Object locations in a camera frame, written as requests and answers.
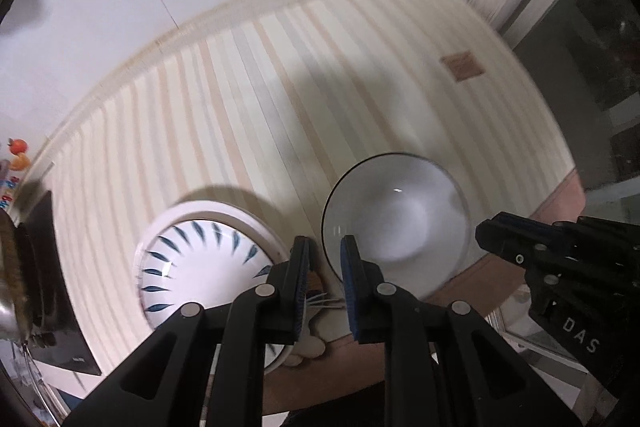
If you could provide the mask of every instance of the bowl rim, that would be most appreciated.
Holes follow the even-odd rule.
[[[420,156],[419,154],[415,154],[415,153],[411,153],[411,152],[389,151],[389,152],[383,152],[383,153],[380,153],[380,154],[369,156],[368,158],[365,158],[364,160],[361,160],[361,161],[357,162],[347,172],[345,172],[342,176],[340,176],[340,179],[335,183],[334,187],[331,189],[331,192],[329,192],[329,196],[326,198],[326,202],[324,203],[324,209],[322,210],[322,219],[320,221],[320,239],[321,239],[321,242],[322,242],[322,253],[324,253],[325,261],[329,265],[329,268],[331,268],[331,271],[337,277],[338,281],[340,281],[340,283],[344,283],[344,280],[342,279],[342,277],[340,277],[338,272],[334,269],[334,265],[331,263],[331,260],[329,259],[329,254],[327,254],[326,245],[324,244],[324,218],[326,216],[326,210],[329,207],[329,202],[331,201],[331,198],[334,195],[334,192],[335,192],[336,188],[338,188],[340,183],[342,183],[344,181],[344,179],[351,173],[351,171],[355,170],[357,167],[360,167],[363,163],[366,163],[366,162],[368,162],[370,160],[374,160],[376,158],[380,158],[382,156],[410,156],[410,157],[416,158],[418,160],[425,161],[425,162],[430,163],[431,165],[433,165],[436,169],[438,169],[440,172],[442,172],[451,181],[451,183],[453,184],[456,192],[458,193],[458,196],[460,197],[460,201],[462,202],[462,207],[463,207],[463,210],[464,210],[464,215],[465,215],[465,218],[466,218],[466,222],[468,222],[468,224],[469,224],[469,226],[466,227],[466,230],[465,230],[465,241],[464,241],[464,249],[463,249],[465,255],[460,260],[460,262],[458,263],[458,265],[461,266],[464,263],[465,259],[466,259],[466,254],[468,253],[468,250],[469,250],[469,243],[471,241],[471,213],[469,211],[468,203],[466,202],[465,194],[462,191],[462,189],[460,188],[460,185],[453,178],[453,176],[451,176],[451,174],[449,174],[447,169],[445,169],[439,163],[434,162],[433,160],[430,160],[428,158],[425,158],[424,156]],[[439,288],[441,288],[442,285],[444,285],[444,283],[446,283],[446,281],[444,281],[440,286],[438,286],[438,288],[434,289],[433,292],[431,292],[431,294],[433,294]]]
[[[227,221],[218,221],[211,217],[202,217],[202,214],[218,214],[220,216],[226,216],[231,219],[231,223]],[[248,218],[253,222],[247,223],[242,220],[243,217]],[[239,208],[238,206],[233,206],[229,203],[223,203],[222,201],[185,201],[183,203],[174,204],[174,206],[170,206],[160,212],[160,214],[158,214],[155,219],[147,225],[145,231],[142,233],[140,240],[136,244],[136,251],[134,252],[132,262],[132,276],[136,287],[138,286],[138,276],[146,246],[150,245],[151,241],[153,241],[159,233],[168,227],[183,221],[191,221],[193,219],[216,221],[218,223],[223,223],[232,229],[238,230],[238,232],[241,232],[243,235],[254,241],[254,243],[260,247],[273,264],[282,263],[289,259],[288,250],[276,233],[273,232],[268,225],[253,214],[248,213],[246,210]],[[246,225],[251,229],[251,231],[248,231],[244,227],[238,229],[236,227],[236,222]],[[262,230],[257,230],[255,228],[256,225],[261,227]],[[264,245],[263,241],[268,241],[270,244]]]

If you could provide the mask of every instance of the brown sticker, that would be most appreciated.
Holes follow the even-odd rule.
[[[484,69],[471,52],[456,53],[442,57],[441,62],[449,68],[457,81],[466,80],[472,76],[484,73]]]

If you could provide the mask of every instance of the metal screw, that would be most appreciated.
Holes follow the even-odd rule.
[[[558,284],[560,282],[558,276],[553,274],[545,275],[543,281],[545,282],[545,284],[548,284],[550,286],[553,286],[554,284]]]
[[[180,308],[180,313],[183,317],[195,317],[200,313],[200,305],[195,302],[187,302]]]
[[[393,286],[390,282],[381,282],[377,286],[376,291],[380,295],[393,295],[394,293],[396,293],[396,287]]]
[[[471,311],[471,306],[469,306],[469,304],[467,304],[465,301],[455,301],[451,305],[451,309],[458,315],[466,315],[469,311]]]
[[[260,284],[259,286],[255,287],[255,294],[260,296],[260,297],[269,297],[270,295],[273,295],[274,293],[276,293],[276,288],[275,286],[273,286],[272,284]]]

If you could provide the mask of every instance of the fruit magnet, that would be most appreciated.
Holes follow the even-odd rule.
[[[7,209],[14,201],[15,189],[24,172],[31,166],[27,156],[29,145],[25,140],[10,138],[7,144],[11,157],[0,166],[0,208]]]

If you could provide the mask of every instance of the blue and white plate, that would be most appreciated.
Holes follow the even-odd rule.
[[[271,266],[261,247],[224,223],[176,223],[150,241],[142,254],[138,290],[149,325],[157,328],[186,302],[205,308],[232,302],[264,283]],[[282,349],[267,346],[265,367]]]

